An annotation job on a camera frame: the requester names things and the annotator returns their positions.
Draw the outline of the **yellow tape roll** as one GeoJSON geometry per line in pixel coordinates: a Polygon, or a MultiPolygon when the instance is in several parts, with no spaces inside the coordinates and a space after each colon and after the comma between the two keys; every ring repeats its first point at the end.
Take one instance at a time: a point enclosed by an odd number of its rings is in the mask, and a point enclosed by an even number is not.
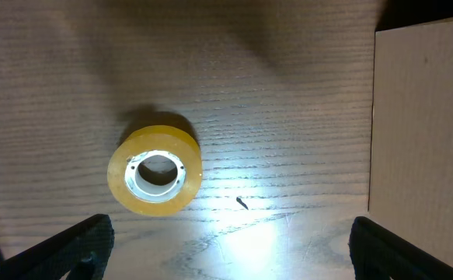
{"type": "Polygon", "coordinates": [[[173,215],[197,195],[202,181],[197,141],[166,125],[139,129],[112,155],[107,180],[113,196],[141,215],[173,215]]]}

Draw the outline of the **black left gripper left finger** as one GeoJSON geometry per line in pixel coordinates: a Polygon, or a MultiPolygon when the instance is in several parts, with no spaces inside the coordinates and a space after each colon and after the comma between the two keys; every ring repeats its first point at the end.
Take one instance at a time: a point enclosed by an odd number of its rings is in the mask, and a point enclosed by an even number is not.
{"type": "Polygon", "coordinates": [[[113,245],[110,217],[96,214],[0,263],[0,280],[100,280],[113,245]]]}

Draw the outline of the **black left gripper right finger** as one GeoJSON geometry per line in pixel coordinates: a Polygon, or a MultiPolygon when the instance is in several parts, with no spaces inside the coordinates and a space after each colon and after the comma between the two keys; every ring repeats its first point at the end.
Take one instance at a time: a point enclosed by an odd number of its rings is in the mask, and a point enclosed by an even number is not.
{"type": "Polygon", "coordinates": [[[353,222],[349,248],[356,280],[453,280],[453,267],[364,216],[353,222]]]}

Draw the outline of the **cardboard box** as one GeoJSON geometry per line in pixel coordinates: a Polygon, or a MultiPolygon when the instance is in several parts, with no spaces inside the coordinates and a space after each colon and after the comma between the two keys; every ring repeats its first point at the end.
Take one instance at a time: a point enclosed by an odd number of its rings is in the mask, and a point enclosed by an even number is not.
{"type": "Polygon", "coordinates": [[[375,34],[368,211],[453,267],[453,18],[375,34]]]}

